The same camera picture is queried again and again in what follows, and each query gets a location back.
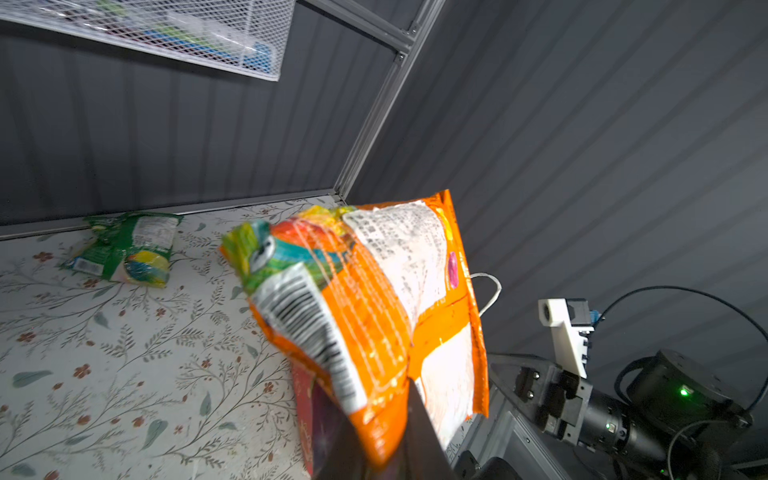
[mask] chip bag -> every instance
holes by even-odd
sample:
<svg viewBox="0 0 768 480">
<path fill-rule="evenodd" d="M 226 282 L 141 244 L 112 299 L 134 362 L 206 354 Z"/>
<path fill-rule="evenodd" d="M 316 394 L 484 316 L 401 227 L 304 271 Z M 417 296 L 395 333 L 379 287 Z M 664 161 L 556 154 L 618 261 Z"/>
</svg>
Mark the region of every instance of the chip bag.
<svg viewBox="0 0 768 480">
<path fill-rule="evenodd" d="M 155 212 L 86 217 L 96 241 L 62 266 L 114 282 L 165 287 L 170 247 L 182 218 Z"/>
<path fill-rule="evenodd" d="M 488 414 L 480 317 L 447 190 L 256 220 L 220 249 L 267 339 L 317 375 L 372 466 L 405 431 L 409 377 L 443 447 L 468 415 Z"/>
</svg>

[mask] orange snack bag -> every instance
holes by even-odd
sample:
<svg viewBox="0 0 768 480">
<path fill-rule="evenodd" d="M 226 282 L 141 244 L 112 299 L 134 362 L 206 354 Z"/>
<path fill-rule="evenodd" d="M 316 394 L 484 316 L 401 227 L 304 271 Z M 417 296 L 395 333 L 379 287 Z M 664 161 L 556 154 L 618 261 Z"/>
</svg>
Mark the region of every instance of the orange snack bag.
<svg viewBox="0 0 768 480">
<path fill-rule="evenodd" d="M 313 371 L 384 466 L 414 380 L 446 447 L 488 414 L 488 367 L 450 193 L 245 223 L 220 248 L 267 339 Z"/>
</svg>

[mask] floral patterned surface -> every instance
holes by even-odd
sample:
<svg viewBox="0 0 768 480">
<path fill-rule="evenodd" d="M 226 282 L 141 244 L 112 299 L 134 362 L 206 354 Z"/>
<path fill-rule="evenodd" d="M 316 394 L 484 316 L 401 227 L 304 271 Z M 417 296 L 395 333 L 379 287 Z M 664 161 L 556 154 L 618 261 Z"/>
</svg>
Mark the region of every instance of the floral patterned surface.
<svg viewBox="0 0 768 480">
<path fill-rule="evenodd" d="M 306 478 L 290 366 L 217 248 L 310 205 L 187 215 L 163 290 L 58 269 L 86 230 L 0 243 L 0 478 Z"/>
</svg>

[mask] barcode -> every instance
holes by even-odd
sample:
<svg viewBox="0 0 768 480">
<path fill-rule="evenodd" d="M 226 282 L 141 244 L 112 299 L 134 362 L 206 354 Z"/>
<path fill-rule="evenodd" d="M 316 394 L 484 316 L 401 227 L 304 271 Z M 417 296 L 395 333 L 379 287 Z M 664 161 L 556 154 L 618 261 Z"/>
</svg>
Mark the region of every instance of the barcode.
<svg viewBox="0 0 768 480">
<path fill-rule="evenodd" d="M 73 270 L 79 270 L 81 272 L 86 273 L 93 273 L 94 275 L 101 276 L 101 273 L 104 272 L 104 265 L 101 265 L 100 263 L 91 262 L 89 260 L 86 260 L 85 258 L 78 258 L 74 261 L 74 265 L 72 266 Z"/>
<path fill-rule="evenodd" d="M 303 263 L 265 280 L 253 302 L 272 328 L 330 374 L 345 413 L 366 405 L 365 390 L 339 327 Z"/>
</svg>

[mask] wire mesh basket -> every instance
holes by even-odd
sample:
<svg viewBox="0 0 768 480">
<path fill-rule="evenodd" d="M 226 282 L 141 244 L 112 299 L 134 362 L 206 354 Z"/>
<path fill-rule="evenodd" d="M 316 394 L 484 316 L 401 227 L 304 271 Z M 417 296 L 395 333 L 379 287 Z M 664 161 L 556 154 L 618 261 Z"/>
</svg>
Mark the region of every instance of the wire mesh basket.
<svg viewBox="0 0 768 480">
<path fill-rule="evenodd" d="M 0 18 L 277 81 L 295 0 L 0 0 Z"/>
</svg>

